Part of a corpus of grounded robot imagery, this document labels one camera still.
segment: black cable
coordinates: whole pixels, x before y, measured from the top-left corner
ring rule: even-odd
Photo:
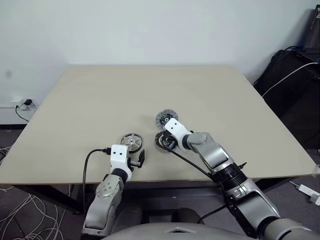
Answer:
[[[26,120],[27,122],[29,122],[29,120],[23,118],[23,117],[20,116],[19,113],[17,112],[17,109],[20,108],[20,107],[21,107],[21,106],[18,106],[18,105],[15,106],[15,113],[19,116],[19,118],[21,118],[21,119]]]
[[[221,210],[224,209],[226,206],[227,206],[227,205],[224,204],[224,205],[222,205],[221,207],[217,208],[216,210],[213,210],[213,211],[207,213],[206,215],[203,215],[202,217],[199,218],[197,224],[199,224],[203,219],[211,216],[212,214],[216,214],[217,212],[221,211]]]
[[[227,194],[226,194],[224,185],[223,185],[220,181],[218,182],[218,184],[219,184],[220,187],[221,187],[224,204],[225,204],[225,206],[229,209],[229,211],[231,212],[232,202],[230,201],[230,199],[228,198],[228,196],[227,196]]]
[[[317,133],[313,134],[311,137],[309,137],[307,140],[305,140],[303,143],[301,143],[301,145],[305,144],[306,142],[308,142],[310,139],[314,138],[318,134],[320,134],[320,131],[318,131]]]
[[[103,149],[95,149],[88,153],[84,162],[83,168],[83,178],[82,178],[82,201],[83,201],[83,214],[86,216],[86,174],[87,174],[87,165],[90,155],[94,152],[103,152]]]
[[[19,227],[19,229],[20,229],[20,231],[21,231],[21,233],[22,233],[22,235],[23,235],[23,238],[26,239],[26,234],[25,234],[25,232],[22,230],[22,228],[21,228],[20,224],[18,223],[16,217],[14,216],[13,219],[15,220],[16,224],[18,225],[18,227]]]
[[[287,47],[284,51],[283,51],[283,54],[282,56],[274,63],[274,64],[277,64],[279,63],[285,56],[289,55],[290,53],[292,53],[293,50],[295,49],[301,49],[302,47],[301,46],[289,46]]]
[[[188,164],[190,164],[191,166],[193,166],[194,168],[198,169],[200,172],[202,172],[204,175],[206,175],[208,178],[210,178],[212,180],[212,176],[209,173],[206,173],[202,168],[200,168],[199,166],[197,166],[196,164],[194,164],[192,161],[186,159],[185,157],[181,156],[179,153],[176,153],[175,151],[172,151],[171,149],[169,149],[167,146],[164,146],[166,148],[166,150],[170,153],[173,153],[174,155],[176,155],[177,157],[181,158],[182,160],[184,160],[185,162],[187,162]]]

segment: table leg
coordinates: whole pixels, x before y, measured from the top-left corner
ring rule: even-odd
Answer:
[[[67,196],[61,191],[50,185],[14,185],[29,194],[32,194],[40,199],[48,201],[54,205],[67,209],[74,214],[81,214],[83,206],[80,202]]]

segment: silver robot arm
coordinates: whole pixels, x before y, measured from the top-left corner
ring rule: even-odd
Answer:
[[[180,149],[199,154],[212,173],[212,179],[221,185],[229,211],[247,236],[262,240],[319,240],[310,229],[281,218],[274,204],[209,133],[192,133],[174,118],[164,128],[175,138]]]
[[[106,237],[111,234],[124,184],[132,177],[131,166],[140,168],[144,162],[144,157],[140,158],[141,155],[139,162],[130,161],[128,155],[128,146],[112,145],[111,174],[107,175],[95,190],[95,198],[87,211],[83,224],[83,235]]]

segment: beige tabletop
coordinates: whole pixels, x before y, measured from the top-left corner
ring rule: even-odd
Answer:
[[[208,132],[252,178],[301,176],[315,163],[236,69],[205,66],[70,66],[0,166],[3,184],[81,183],[89,151],[143,137],[144,165],[132,181],[207,180],[159,151],[156,115],[178,113],[188,130]],[[185,157],[205,168],[199,157]],[[110,157],[91,155],[87,182],[110,173]]]

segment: white wall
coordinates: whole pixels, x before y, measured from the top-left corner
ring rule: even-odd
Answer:
[[[318,3],[0,0],[0,107],[13,96],[41,103],[67,64],[230,64],[253,82],[277,50],[299,42]],[[18,123],[0,108],[0,124]]]

